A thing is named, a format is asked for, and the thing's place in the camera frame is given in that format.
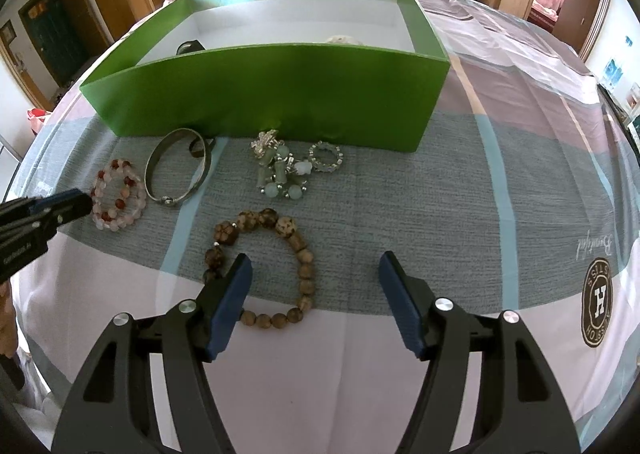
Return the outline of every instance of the silver ring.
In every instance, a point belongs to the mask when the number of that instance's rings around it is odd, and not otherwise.
[[[335,162],[326,164],[318,160],[315,156],[316,149],[322,149],[323,151],[330,151],[335,155]],[[342,165],[342,159],[344,155],[340,151],[340,147],[330,144],[329,142],[319,141],[318,144],[314,144],[309,148],[309,161],[313,164],[313,167],[321,173],[333,173],[338,167]]]
[[[192,139],[195,137],[197,140],[199,140],[202,143],[202,148],[204,150],[204,156],[202,157],[202,161],[200,163],[202,170],[200,171],[200,174],[197,177],[196,181],[193,182],[189,190],[185,192],[183,195],[178,196],[177,198],[173,198],[171,196],[161,196],[160,198],[157,198],[156,196],[154,196],[153,190],[151,189],[151,180],[154,176],[154,170],[156,168],[156,165],[158,164],[160,157],[164,155],[165,151],[169,149],[169,147],[171,147],[173,144],[175,144],[175,142],[185,137],[190,137]],[[211,142],[211,145],[215,145],[215,143],[216,143],[216,140],[214,139]],[[165,136],[160,141],[160,143],[156,145],[156,148],[153,150],[153,153],[151,153],[151,156],[146,162],[146,168],[145,168],[146,194],[154,202],[160,203],[167,207],[172,207],[174,205],[177,205],[178,203],[181,203],[184,200],[191,197],[193,193],[200,188],[200,186],[204,182],[204,179],[207,177],[207,173],[209,173],[210,166],[211,166],[211,148],[209,147],[209,144],[207,144],[207,141],[203,138],[203,136],[200,135],[197,131],[194,131],[193,129],[189,129],[188,127],[181,127],[180,129],[176,129],[175,131],[172,131],[167,136]]]

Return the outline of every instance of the wooden bead bracelet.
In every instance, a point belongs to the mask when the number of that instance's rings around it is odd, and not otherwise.
[[[287,216],[279,217],[274,209],[267,208],[261,212],[245,210],[238,215],[238,219],[235,222],[223,221],[218,223],[213,234],[216,242],[213,248],[207,250],[204,256],[205,263],[209,268],[202,278],[205,283],[221,278],[220,269],[225,262],[225,253],[221,245],[232,246],[238,239],[240,232],[252,232],[259,227],[275,230],[276,234],[285,239],[293,249],[300,263],[298,268],[298,277],[300,278],[298,289],[301,296],[296,303],[296,307],[289,309],[286,315],[284,313],[276,313],[273,317],[270,317],[266,313],[261,313],[256,317],[253,311],[242,308],[240,322],[247,326],[257,324],[258,327],[263,329],[271,326],[282,329],[289,322],[295,324],[303,319],[304,312],[310,310],[313,306],[311,296],[316,291],[313,267],[314,255],[306,246],[305,240],[298,231],[293,218]]]

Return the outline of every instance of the screw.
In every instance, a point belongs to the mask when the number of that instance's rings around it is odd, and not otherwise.
[[[113,318],[113,323],[116,326],[124,326],[127,322],[129,322],[129,315],[127,313],[118,313]]]
[[[453,303],[449,299],[440,297],[439,299],[436,299],[436,308],[440,311],[450,311],[453,309]]]
[[[191,313],[196,309],[196,306],[196,302],[193,299],[187,299],[178,305],[178,309],[182,313]]]
[[[509,324],[515,324],[518,320],[520,320],[520,316],[514,312],[511,311],[510,309],[508,309],[507,311],[505,311],[502,314],[502,317],[509,323]]]

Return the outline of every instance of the table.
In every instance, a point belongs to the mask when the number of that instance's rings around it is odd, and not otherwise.
[[[271,201],[255,189],[250,139],[220,137],[205,185],[180,208],[149,205],[117,234],[97,231],[89,219],[75,222],[14,278],[20,325],[60,399],[113,315],[158,315],[193,298],[213,225],[271,205],[298,220],[316,254],[317,307],[283,331],[236,326],[226,351],[206,366],[239,453],[395,451],[427,365],[402,345],[377,282],[386,250],[407,274],[428,279],[437,297],[470,313],[518,310],[583,446],[599,433],[640,352],[634,154],[594,77],[566,45],[473,1],[419,1],[452,67],[416,153],[345,146],[341,169],[313,177],[302,200]],[[319,88],[330,102],[331,86]],[[389,106],[390,116],[401,108]],[[34,142],[14,192],[88,190],[113,158],[129,158],[141,171],[158,141],[117,138],[76,85]],[[296,154],[309,145],[287,143]],[[193,173],[188,154],[167,160],[171,167],[156,173],[162,192],[181,189]],[[256,234],[234,251],[254,263],[246,306],[286,312],[296,296],[286,245]],[[610,264],[613,310],[603,342],[590,347],[582,290],[596,257]],[[152,365],[157,376],[159,359]],[[479,359],[471,355],[454,447],[470,436],[478,383]],[[175,446],[166,396],[156,396],[162,439]]]

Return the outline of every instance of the silver charm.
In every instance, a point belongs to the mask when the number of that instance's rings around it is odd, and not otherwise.
[[[278,139],[276,138],[277,135],[277,129],[260,131],[260,134],[258,134],[258,139],[251,142],[251,148],[254,150],[254,155],[256,158],[262,158],[264,156],[264,152],[268,147],[273,147],[274,145],[277,145],[279,143]]]

